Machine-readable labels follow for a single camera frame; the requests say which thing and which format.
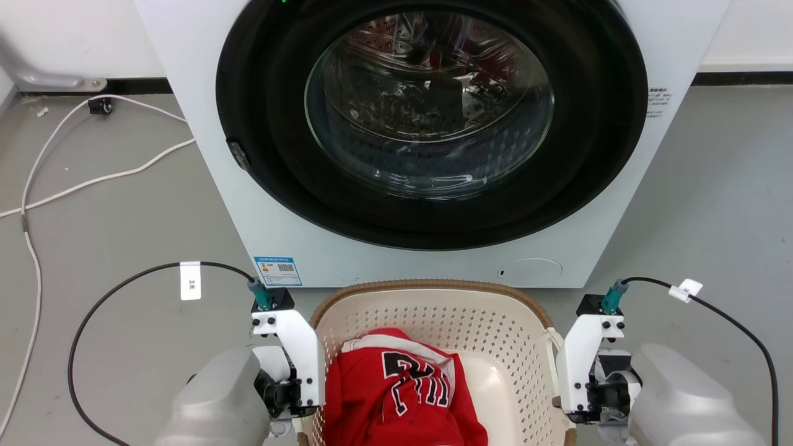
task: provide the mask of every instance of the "washing machine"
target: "washing machine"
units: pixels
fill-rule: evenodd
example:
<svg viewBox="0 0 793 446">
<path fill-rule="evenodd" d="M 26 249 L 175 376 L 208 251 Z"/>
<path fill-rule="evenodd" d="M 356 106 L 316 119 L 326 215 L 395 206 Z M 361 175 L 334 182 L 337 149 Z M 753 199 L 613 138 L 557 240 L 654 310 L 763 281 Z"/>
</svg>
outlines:
<svg viewBox="0 0 793 446">
<path fill-rule="evenodd" d="M 583 287 L 730 0 L 136 5 L 266 285 Z"/>
</svg>

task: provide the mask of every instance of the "perforated plastic basket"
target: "perforated plastic basket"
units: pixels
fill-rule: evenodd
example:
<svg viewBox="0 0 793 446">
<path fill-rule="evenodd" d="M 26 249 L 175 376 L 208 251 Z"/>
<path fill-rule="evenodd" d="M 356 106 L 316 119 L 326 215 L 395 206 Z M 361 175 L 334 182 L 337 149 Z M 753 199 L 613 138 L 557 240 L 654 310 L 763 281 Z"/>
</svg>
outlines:
<svg viewBox="0 0 793 446">
<path fill-rule="evenodd" d="M 344 342 L 388 327 L 402 329 L 418 342 L 457 352 L 491 445 L 576 442 L 567 417 L 551 405 L 551 398 L 558 395 L 551 321 L 520 291 L 459 280 L 365 283 L 329 298 L 317 308 L 311 323 L 328 366 Z M 301 443 L 326 446 L 324 420 L 320 409 L 305 422 L 305 436 L 298 435 Z"/>
</svg>

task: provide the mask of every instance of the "door glass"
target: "door glass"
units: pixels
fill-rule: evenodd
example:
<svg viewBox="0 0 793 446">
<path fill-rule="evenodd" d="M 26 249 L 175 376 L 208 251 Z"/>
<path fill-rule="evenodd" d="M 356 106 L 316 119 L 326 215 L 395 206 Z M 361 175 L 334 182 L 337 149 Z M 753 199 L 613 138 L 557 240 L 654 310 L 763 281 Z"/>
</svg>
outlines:
<svg viewBox="0 0 793 446">
<path fill-rule="evenodd" d="M 327 155 L 362 184 L 406 198 L 476 194 L 542 143 L 554 94 L 537 56 L 460 13 L 361 23 L 317 61 L 305 109 Z"/>
</svg>

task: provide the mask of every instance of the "black cable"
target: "black cable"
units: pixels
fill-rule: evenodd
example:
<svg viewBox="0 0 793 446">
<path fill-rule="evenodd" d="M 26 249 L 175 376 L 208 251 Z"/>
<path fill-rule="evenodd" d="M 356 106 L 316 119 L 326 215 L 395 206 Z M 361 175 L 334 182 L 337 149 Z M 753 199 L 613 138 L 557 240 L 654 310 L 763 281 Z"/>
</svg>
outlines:
<svg viewBox="0 0 793 446">
<path fill-rule="evenodd" d="M 97 301 L 97 303 L 94 304 L 93 307 L 91 307 L 91 309 L 88 311 L 88 314 L 86 314 L 86 316 L 82 319 L 82 323 L 80 324 L 80 327 L 77 329 L 77 333 L 75 334 L 75 338 L 71 342 L 71 350 L 69 351 L 69 365 L 68 365 L 68 368 L 67 368 L 67 381 L 68 381 L 68 385 L 69 385 L 69 395 L 71 396 L 71 402 L 72 402 L 72 404 L 75 405 L 75 409 L 77 410 L 77 413 L 80 414 L 80 417 L 82 418 L 82 420 L 85 421 L 86 424 L 89 427 L 91 427 L 99 435 L 101 435 L 104 438 L 112 441 L 115 444 L 119 444 L 120 446 L 129 446 L 129 444 L 125 443 L 123 440 L 119 439 L 118 437 L 116 437 L 114 435 L 111 435 L 110 433 L 107 433 L 107 431 L 105 431 L 104 429 L 102 429 L 99 426 L 97 426 L 97 424 L 94 423 L 94 421 L 91 420 L 91 418 L 88 416 L 88 414 L 86 414 L 86 411 L 82 409 L 82 406 L 80 405 L 80 401 L 78 401 L 78 399 L 77 399 L 77 394 L 75 393 L 75 370 L 74 370 L 75 369 L 75 353 L 77 352 L 77 343 L 80 341 L 80 336 L 82 335 L 82 331 L 85 329 L 86 325 L 88 324 L 88 321 L 91 319 L 91 316 L 93 316 L 94 313 L 96 313 L 96 310 L 99 309 L 99 306 L 101 306 L 103 303 L 105 303 L 105 301 L 110 296 L 115 294 L 116 291 L 119 291 L 124 286 L 127 286 L 130 282 L 133 282 L 133 281 L 135 281 L 137 279 L 140 279 L 141 277 L 143 277 L 145 275 L 149 275 L 152 272 L 164 270 L 164 269 L 167 269 L 167 268 L 174 268 L 174 267 L 178 267 L 178 266 L 180 266 L 180 263 L 166 263 L 164 265 L 159 265 L 158 267 L 149 268 L 146 271 L 139 272 L 138 274 L 130 277 L 129 279 L 126 279 L 124 282 L 119 283 L 118 285 L 116 285 L 112 290 L 108 291 L 107 294 L 102 296 L 102 298 L 99 299 Z M 223 268 L 225 270 L 234 271 L 235 273 L 244 276 L 245 279 L 248 280 L 248 282 L 253 282 L 254 281 L 254 278 L 251 277 L 245 271 L 242 271 L 242 270 L 240 270 L 238 268 L 235 268 L 235 267 L 223 264 L 223 263 L 201 262 L 201 266 L 218 267 L 218 268 Z"/>
<path fill-rule="evenodd" d="M 629 277 L 628 279 L 623 280 L 622 284 L 626 285 L 630 282 L 655 283 L 656 285 L 661 285 L 664 288 L 672 289 L 672 285 L 662 282 L 661 280 L 651 279 L 649 277 Z M 757 344 L 757 347 L 760 348 L 760 351 L 763 352 L 765 363 L 768 365 L 768 374 L 771 375 L 771 446 L 780 446 L 780 388 L 779 383 L 776 380 L 776 367 L 774 367 L 774 361 L 771 359 L 771 353 L 768 352 L 768 349 L 765 347 L 765 345 L 763 345 L 762 341 L 757 339 L 757 336 L 755 336 L 754 333 L 750 332 L 749 329 L 743 326 L 741 322 L 736 321 L 729 314 L 724 313 L 715 306 L 712 306 L 710 303 L 705 302 L 696 296 L 689 294 L 688 297 L 692 301 L 725 318 L 730 324 L 738 327 L 738 329 L 748 336 L 749 339 L 754 341 L 754 343 Z"/>
</svg>

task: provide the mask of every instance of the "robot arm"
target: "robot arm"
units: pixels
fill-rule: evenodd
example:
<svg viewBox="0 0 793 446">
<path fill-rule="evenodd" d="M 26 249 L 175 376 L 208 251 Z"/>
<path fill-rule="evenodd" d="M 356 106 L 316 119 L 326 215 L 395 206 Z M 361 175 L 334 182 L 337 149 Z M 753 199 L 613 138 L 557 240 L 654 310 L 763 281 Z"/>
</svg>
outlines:
<svg viewBox="0 0 793 446">
<path fill-rule="evenodd" d="M 605 296 L 584 296 L 557 355 L 554 404 L 574 423 L 598 425 L 601 437 L 615 443 L 763 446 L 732 394 L 677 352 L 647 344 L 632 356 L 601 346 L 624 337 L 625 290 L 618 281 Z"/>
<path fill-rule="evenodd" d="M 260 446 L 289 433 L 291 418 L 325 403 L 325 355 L 289 292 L 268 290 L 251 310 L 253 334 L 283 348 L 233 348 L 215 356 L 174 400 L 155 446 Z"/>
</svg>

